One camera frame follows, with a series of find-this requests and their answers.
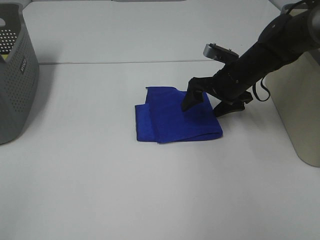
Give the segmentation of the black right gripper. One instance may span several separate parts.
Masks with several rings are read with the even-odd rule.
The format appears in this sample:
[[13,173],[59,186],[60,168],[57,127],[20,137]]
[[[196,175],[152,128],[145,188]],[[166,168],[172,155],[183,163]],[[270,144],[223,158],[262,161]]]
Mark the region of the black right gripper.
[[252,57],[240,57],[224,65],[210,77],[193,77],[188,82],[181,110],[188,111],[203,102],[203,92],[221,100],[213,109],[216,117],[245,110],[245,104],[253,100],[248,89],[266,76],[266,61]]

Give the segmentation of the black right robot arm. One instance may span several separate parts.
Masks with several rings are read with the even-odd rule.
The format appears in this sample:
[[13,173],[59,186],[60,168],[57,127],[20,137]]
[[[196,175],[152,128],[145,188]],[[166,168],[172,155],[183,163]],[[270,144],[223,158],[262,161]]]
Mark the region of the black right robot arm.
[[202,103],[203,94],[208,93],[220,100],[213,110],[216,117],[243,111],[245,105],[258,96],[257,82],[319,47],[320,2],[300,0],[291,3],[241,56],[215,43],[207,44],[204,56],[224,63],[224,66],[213,76],[193,77],[188,82],[181,109],[185,112]]

